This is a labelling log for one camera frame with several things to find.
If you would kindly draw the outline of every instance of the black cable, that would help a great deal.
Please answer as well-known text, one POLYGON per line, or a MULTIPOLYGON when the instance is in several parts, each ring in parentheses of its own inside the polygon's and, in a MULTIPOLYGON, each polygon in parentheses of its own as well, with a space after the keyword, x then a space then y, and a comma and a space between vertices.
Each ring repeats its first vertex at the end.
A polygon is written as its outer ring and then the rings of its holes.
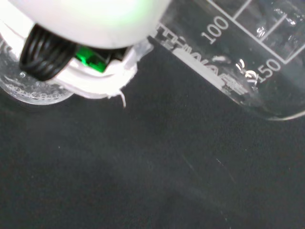
POLYGON ((36 24, 23 47, 20 69, 40 81, 50 80, 64 69, 78 49, 78 44, 36 24))

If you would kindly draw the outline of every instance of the printed number 100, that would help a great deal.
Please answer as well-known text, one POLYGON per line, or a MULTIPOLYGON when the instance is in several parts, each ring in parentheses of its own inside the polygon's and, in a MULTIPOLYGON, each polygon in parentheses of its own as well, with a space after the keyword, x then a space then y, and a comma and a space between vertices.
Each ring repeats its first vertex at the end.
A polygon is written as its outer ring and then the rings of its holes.
POLYGON ((208 34, 203 32, 201 36, 206 37, 210 44, 214 44, 217 38, 220 38, 223 30, 229 28, 229 23, 221 16, 214 17, 214 24, 209 24, 207 26, 208 34))

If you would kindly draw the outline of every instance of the black table surface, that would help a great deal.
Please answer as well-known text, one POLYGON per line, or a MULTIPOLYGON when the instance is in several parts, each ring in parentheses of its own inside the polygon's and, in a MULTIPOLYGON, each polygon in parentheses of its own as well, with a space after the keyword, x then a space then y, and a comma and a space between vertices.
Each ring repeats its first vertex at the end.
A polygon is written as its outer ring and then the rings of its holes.
POLYGON ((303 229, 305 119, 247 113, 158 47, 119 97, 0 97, 0 229, 303 229))

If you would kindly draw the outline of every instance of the glass beaker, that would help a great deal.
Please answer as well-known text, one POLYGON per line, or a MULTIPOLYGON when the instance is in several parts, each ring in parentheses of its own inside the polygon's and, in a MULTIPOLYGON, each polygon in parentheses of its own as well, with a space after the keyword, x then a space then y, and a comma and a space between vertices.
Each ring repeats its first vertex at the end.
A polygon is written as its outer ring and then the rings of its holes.
POLYGON ((173 0, 152 36, 245 109, 305 114, 305 1, 173 0))

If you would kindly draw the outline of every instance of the clear glass container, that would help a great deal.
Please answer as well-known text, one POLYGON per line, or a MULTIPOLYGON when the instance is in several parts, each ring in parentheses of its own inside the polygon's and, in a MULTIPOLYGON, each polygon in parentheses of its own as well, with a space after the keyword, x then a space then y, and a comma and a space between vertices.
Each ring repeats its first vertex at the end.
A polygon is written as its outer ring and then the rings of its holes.
POLYGON ((18 54, 5 42, 0 31, 0 87, 14 98, 34 105, 50 105, 73 93, 58 85, 43 83, 19 69, 18 54))
POLYGON ((152 36, 245 109, 287 120, 305 114, 304 21, 304 0, 173 0, 152 36))

